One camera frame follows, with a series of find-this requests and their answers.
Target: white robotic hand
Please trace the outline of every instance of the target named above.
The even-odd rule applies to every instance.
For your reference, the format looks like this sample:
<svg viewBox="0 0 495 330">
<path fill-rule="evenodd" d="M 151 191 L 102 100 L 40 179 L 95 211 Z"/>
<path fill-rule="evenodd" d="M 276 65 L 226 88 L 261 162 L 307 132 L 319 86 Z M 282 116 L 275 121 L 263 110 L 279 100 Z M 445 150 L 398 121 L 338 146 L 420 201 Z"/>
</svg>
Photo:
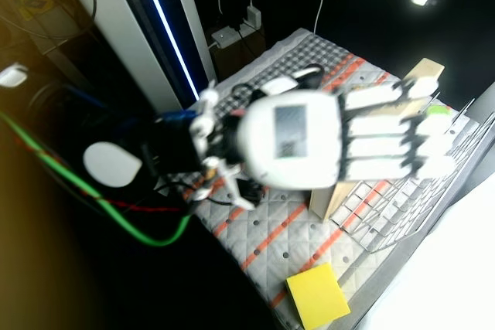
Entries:
<svg viewBox="0 0 495 330">
<path fill-rule="evenodd" d="M 290 86 L 291 77 L 286 79 Z M 318 189 L 339 180 L 436 178 L 452 171 L 452 138 L 442 109 L 414 117 L 366 115 L 427 97 L 431 78 L 385 83 L 333 96 L 295 90 L 255 101 L 237 130 L 237 146 L 255 181 L 280 189 Z"/>
</svg>

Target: yellow object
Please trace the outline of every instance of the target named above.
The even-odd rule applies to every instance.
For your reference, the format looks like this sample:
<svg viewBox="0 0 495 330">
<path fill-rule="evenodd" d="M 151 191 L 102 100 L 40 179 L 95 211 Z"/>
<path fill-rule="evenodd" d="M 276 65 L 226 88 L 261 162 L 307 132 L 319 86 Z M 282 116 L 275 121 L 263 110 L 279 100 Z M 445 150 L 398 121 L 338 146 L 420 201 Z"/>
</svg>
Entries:
<svg viewBox="0 0 495 330">
<path fill-rule="evenodd" d="M 287 287 L 305 330 L 312 330 L 350 313 L 328 263 L 289 277 Z"/>
</svg>

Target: power strip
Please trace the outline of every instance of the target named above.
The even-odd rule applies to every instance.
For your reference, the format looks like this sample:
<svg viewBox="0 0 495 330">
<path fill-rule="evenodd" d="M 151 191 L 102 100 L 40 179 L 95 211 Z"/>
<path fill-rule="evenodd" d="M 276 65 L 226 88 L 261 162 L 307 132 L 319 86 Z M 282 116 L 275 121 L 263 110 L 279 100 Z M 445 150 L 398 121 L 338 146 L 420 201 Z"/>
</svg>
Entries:
<svg viewBox="0 0 495 330">
<path fill-rule="evenodd" d="M 256 30 L 242 23 L 239 32 L 241 33 L 242 37 L 245 38 L 253 32 L 256 32 Z M 217 32 L 214 32 L 211 37 L 217 43 L 218 48 L 223 49 L 241 40 L 239 32 L 235 31 L 230 26 L 227 26 L 223 29 L 218 30 Z"/>
</svg>

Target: red wire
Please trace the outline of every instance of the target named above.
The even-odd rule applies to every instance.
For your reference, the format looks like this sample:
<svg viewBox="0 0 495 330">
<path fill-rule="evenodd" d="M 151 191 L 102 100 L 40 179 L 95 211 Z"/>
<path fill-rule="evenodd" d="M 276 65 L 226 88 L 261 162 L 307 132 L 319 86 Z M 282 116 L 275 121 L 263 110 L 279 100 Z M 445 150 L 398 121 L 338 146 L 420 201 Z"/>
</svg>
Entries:
<svg viewBox="0 0 495 330">
<path fill-rule="evenodd" d="M 50 156 L 53 160 L 55 160 L 56 162 L 58 162 L 59 164 L 63 165 L 63 161 L 60 159 L 60 158 L 57 158 L 56 156 L 50 154 L 49 152 L 47 151 L 43 151 L 43 150 L 36 150 L 30 146 L 28 146 L 21 138 L 19 137 L 15 137 L 15 142 L 18 144 L 18 145 L 21 145 L 22 147 L 24 147 L 27 151 L 29 152 L 33 152 L 34 154 L 37 154 L 37 155 L 45 155 L 45 156 Z M 77 187 L 79 189 L 79 191 L 84 195 L 84 196 L 89 196 L 91 197 L 92 199 L 94 200 L 104 200 L 112 205 L 115 205 L 117 207 L 120 207 L 120 208 L 128 208 L 132 211 L 135 211 L 135 212 L 145 212 L 145 213 L 160 213 L 160 212 L 179 212 L 180 211 L 180 208 L 159 208 L 159 207 L 149 207 L 149 206 L 137 206 L 135 204 L 129 204 L 127 202 L 124 202 L 124 201 L 116 201 L 116 200 L 110 200 L 110 199 L 105 199 L 104 197 L 95 197 L 95 196 L 92 196 L 92 195 L 89 195 L 87 192 L 85 192 L 84 190 L 80 189 L 79 187 Z"/>
</svg>

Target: brown blurry surface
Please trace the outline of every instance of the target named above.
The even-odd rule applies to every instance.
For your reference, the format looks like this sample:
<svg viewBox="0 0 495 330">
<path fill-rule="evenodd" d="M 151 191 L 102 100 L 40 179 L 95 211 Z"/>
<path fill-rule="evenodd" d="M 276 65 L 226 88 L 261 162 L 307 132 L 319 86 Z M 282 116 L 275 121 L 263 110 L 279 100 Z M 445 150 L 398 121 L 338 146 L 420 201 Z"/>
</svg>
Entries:
<svg viewBox="0 0 495 330">
<path fill-rule="evenodd" d="M 31 156 L 0 123 L 0 329 L 98 328 L 93 281 Z"/>
</svg>

